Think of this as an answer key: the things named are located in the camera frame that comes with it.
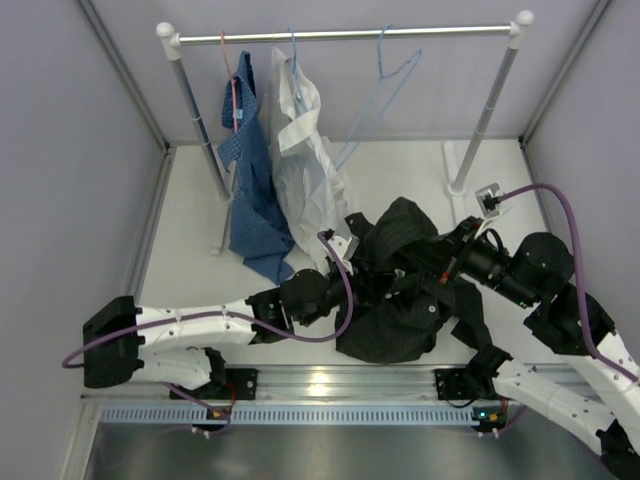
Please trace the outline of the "black pinstriped shirt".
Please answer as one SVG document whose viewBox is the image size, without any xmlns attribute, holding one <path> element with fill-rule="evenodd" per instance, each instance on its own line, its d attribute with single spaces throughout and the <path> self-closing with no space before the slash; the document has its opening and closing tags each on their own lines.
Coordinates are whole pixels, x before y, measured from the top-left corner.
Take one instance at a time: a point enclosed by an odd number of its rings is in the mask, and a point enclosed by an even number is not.
<svg viewBox="0 0 640 480">
<path fill-rule="evenodd" d="M 452 317 L 455 338 L 472 349 L 492 343 L 484 320 L 482 295 L 462 278 L 442 285 L 427 264 L 428 240 L 438 230 L 418 205 L 394 200 L 380 219 L 348 217 L 359 245 L 352 257 L 354 311 L 336 350 L 371 364 L 415 361 L 436 346 L 437 335 Z"/>
</svg>

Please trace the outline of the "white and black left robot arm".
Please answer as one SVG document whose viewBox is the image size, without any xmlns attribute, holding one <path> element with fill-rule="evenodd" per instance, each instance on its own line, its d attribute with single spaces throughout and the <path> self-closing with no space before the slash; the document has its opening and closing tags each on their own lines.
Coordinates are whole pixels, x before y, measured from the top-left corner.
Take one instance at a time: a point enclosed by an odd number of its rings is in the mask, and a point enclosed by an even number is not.
<svg viewBox="0 0 640 480">
<path fill-rule="evenodd" d="M 83 325 L 83 382 L 89 389 L 169 383 L 213 399 L 226 386 L 221 347 L 305 342 L 294 327 L 340 304 L 355 309 L 354 269 L 344 262 L 328 274 L 300 270 L 274 289 L 220 306 L 161 309 L 117 297 Z"/>
</svg>

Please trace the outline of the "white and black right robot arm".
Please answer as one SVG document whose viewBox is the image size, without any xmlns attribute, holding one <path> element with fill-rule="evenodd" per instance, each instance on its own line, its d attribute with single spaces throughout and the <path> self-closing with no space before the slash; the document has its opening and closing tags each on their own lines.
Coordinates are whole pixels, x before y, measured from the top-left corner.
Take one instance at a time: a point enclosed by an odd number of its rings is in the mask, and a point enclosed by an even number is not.
<svg viewBox="0 0 640 480">
<path fill-rule="evenodd" d="M 577 289 L 577 265 L 548 232 L 527 235 L 514 255 L 489 240 L 470 217 L 448 234 L 418 244 L 418 258 L 443 285 L 466 275 L 505 299 L 531 308 L 524 325 L 575 369 L 597 393 L 592 402 L 536 373 L 466 321 L 454 335 L 476 349 L 463 368 L 436 373 L 440 399 L 506 397 L 538 412 L 581 440 L 618 479 L 639 476 L 639 381 L 622 374 L 635 361 L 613 320 Z"/>
</svg>

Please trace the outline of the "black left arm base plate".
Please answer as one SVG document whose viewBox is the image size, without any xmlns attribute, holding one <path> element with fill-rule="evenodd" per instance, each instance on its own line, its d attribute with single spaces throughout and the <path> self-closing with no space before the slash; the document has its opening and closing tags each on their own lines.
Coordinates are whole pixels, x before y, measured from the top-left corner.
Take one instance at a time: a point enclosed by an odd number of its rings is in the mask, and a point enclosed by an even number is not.
<svg viewBox="0 0 640 480">
<path fill-rule="evenodd" d="M 242 400 L 256 398 L 258 370 L 253 368 L 226 368 L 215 373 L 213 379 L 195 390 L 177 386 L 177 389 L 199 400 Z"/>
</svg>

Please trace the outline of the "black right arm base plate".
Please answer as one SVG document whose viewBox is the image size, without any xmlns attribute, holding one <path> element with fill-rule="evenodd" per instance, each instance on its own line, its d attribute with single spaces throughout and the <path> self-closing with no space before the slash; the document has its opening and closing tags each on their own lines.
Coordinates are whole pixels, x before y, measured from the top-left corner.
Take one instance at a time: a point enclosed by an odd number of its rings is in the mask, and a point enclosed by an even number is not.
<svg viewBox="0 0 640 480">
<path fill-rule="evenodd" d="M 492 381 L 467 368 L 445 368 L 434 371 L 437 396 L 455 408 L 464 408 L 478 400 L 493 400 Z"/>
</svg>

